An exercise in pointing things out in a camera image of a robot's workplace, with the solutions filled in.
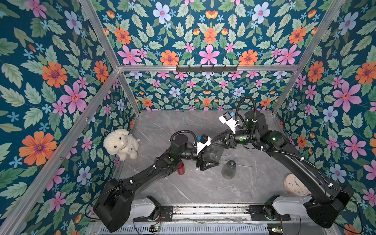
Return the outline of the grey translucent spray bottle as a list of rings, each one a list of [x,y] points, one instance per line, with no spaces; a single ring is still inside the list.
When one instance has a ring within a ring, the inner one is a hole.
[[[223,152],[224,148],[219,146],[210,145],[205,147],[202,154],[202,170],[219,166]]]

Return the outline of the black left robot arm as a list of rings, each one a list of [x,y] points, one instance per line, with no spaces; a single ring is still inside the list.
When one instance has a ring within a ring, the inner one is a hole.
[[[138,200],[135,196],[176,172],[183,160],[195,161],[200,170],[218,166],[223,151],[206,135],[195,137],[193,146],[189,147],[186,132],[180,131],[171,137],[169,148],[155,158],[152,166],[127,179],[110,180],[99,195],[94,212],[110,233],[134,218],[156,219],[160,204],[150,196]]]

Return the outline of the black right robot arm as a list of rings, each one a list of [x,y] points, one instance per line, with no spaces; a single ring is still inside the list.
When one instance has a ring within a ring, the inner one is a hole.
[[[336,180],[325,177],[314,164],[304,158],[280,131],[270,130],[265,115],[253,109],[239,117],[239,110],[219,117],[229,130],[214,137],[213,145],[236,149],[237,145],[251,144],[285,166],[309,194],[304,197],[272,196],[264,205],[265,216],[272,220],[277,215],[309,217],[322,228],[329,229],[353,197],[354,190],[340,186]]]

